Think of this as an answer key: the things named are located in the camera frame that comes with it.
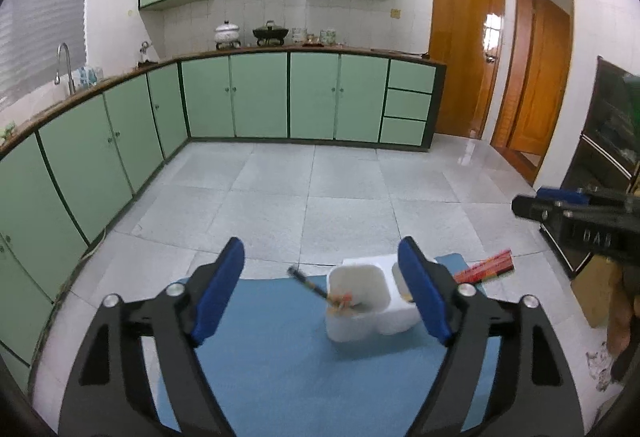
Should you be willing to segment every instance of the silver faucet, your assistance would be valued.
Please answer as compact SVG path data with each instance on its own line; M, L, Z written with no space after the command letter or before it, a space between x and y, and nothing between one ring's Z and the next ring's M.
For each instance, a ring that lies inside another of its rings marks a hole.
M66 46L66 43L60 43L58 45L58 62L56 64L56 78L53 80L54 84L60 84L60 51L62 47L65 48L66 52L66 73L69 77L69 96L73 96L76 93L76 86L74 85L74 80L71 77L71 57L69 56L69 47Z

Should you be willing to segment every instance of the wooden countertop edge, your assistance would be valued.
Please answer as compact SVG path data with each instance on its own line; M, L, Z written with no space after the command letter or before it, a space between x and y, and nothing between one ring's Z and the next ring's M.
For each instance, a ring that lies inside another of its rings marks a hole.
M239 49L225 49L220 51L208 51L208 52L199 52L197 54L185 54L183 56L176 56L175 58L171 58L170 60L165 60L159 62L157 64L149 65L143 68L136 68L127 74L123 74L121 76L116 76L113 78L108 78L107 80L101 81L96 84L94 87L86 90L84 92L80 92L79 94L74 94L71 97L67 97L65 100L62 100L53 106L42 110L41 112L34 115L29 120L24 123L18 125L15 130L15 133L8 138L2 146L0 146L0 159L4 158L9 152L11 152L14 147L18 146L22 141L24 141L28 136L34 133L38 128L43 127L49 121L55 119L62 113L65 113L67 110L72 109L73 107L81 104L89 99L92 99L95 96L99 96L100 94L106 92L110 88L114 86L124 83L132 78L137 76L141 76L152 70L156 70L157 68L166 67L167 65L172 65L177 62L185 62L190 60L200 60L205 58L215 58L217 56L228 56L234 54L252 54L252 53L260 53L260 52L327 52L331 54L356 54L360 56L373 56L375 58L390 58L392 60L399 60L405 62L412 62L422 65L430 65L431 67L445 67L446 65L441 62L433 61L433 60L425 60L418 56L413 56L410 54L403 54L402 52L397 51L385 51L383 49L359 49L353 47L304 47L299 45L284 45L281 47L244 47Z

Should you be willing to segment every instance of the blue mat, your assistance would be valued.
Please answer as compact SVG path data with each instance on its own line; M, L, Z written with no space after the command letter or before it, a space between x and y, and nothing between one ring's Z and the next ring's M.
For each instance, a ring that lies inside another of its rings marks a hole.
M460 255L437 259L451 273ZM325 284L324 276L315 277ZM423 324L393 336L333 343L326 304L291 278L240 280L217 333L196 350L238 437L400 437L424 402L446 350ZM482 420L494 378L491 338L465 429ZM161 422L178 429L166 389Z

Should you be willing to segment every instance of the blue gripper pad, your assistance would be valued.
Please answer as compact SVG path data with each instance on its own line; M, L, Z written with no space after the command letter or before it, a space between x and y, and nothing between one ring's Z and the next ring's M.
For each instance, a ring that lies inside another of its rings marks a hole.
M190 335L197 345L215 334L229 298L236 288L244 267L244 245L239 239L227 242L216 260L218 268L196 305L195 324Z
M558 188L540 188L536 198L564 200L569 204L589 204L589 197L574 190L560 190Z
M402 239L398 245L398 267L402 277L414 297L427 332L446 345L454 334L447 320L447 305L433 279L422 266L423 261L427 260L414 240L411 237ZM433 265L443 269L454 287L449 271L438 263Z

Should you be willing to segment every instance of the silver bolt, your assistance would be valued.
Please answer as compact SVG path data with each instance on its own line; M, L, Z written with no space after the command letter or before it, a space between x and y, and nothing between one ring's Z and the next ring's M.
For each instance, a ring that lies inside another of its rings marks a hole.
M170 284L165 290L167 296L180 296L184 292L184 285L180 282Z
M529 309L535 309L540 305L540 301L535 296L527 294L522 297L522 303Z
M117 294L108 294L104 297L104 300L102 300L102 305L105 307L115 307L119 301L120 298L118 298Z
M469 298L476 294L476 288L470 283L461 283L458 285L458 293Z

